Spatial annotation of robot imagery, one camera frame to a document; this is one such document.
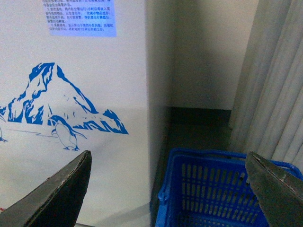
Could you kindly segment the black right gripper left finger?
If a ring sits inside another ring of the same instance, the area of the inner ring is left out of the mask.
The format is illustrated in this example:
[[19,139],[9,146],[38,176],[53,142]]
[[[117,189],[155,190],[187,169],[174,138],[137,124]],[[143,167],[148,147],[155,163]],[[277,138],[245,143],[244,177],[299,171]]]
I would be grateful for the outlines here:
[[87,192],[92,165],[86,150],[0,214],[2,227],[73,227]]

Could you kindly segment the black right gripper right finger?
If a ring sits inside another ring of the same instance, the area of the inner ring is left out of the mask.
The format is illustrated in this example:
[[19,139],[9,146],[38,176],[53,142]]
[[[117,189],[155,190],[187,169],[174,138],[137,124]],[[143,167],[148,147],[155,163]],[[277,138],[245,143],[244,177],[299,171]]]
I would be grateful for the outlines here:
[[250,186],[271,227],[303,225],[303,181],[262,156],[245,160]]

